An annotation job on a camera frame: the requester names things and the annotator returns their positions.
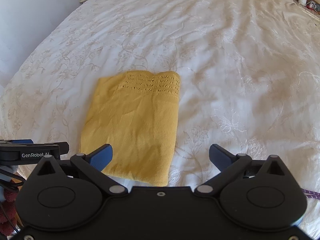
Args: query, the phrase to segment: metal pin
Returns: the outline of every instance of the metal pin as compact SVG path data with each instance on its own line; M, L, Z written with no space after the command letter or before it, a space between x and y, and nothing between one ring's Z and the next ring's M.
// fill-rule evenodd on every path
M199 187L197 187L197 191L199 191L200 193L210 193L213 191L213 187L211 187L210 185L200 185Z
M34 238L31 235L26 235L23 240L34 240Z
M163 191L160 191L160 192L157 193L157 195L158 195L159 197L163 197L163 196L165 196L165 193L164 193Z
M113 185L109 188L109 190L110 190L110 192L112 192L114 194L120 194L125 191L125 187L121 186L121 185Z

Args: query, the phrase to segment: yellow cloth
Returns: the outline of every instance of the yellow cloth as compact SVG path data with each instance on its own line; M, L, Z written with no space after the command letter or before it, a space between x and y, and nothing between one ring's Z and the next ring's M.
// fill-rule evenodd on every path
M180 77L128 71L100 78L81 134L80 151L105 143L113 159L106 175L155 186L168 184L178 125Z

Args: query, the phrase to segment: purple cord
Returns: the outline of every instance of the purple cord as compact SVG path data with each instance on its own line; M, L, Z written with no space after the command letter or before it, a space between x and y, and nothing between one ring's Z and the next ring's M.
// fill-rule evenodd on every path
M314 191L310 191L310 190L306 190L306 189L303 189L303 188L302 188L302 191L305 194L309 194L309 195L306 195L306 198L315 198L315 199L320 200L320 193L314 192Z
M315 198L315 199L320 200L319 196L314 196L314 195L306 195L306 198Z

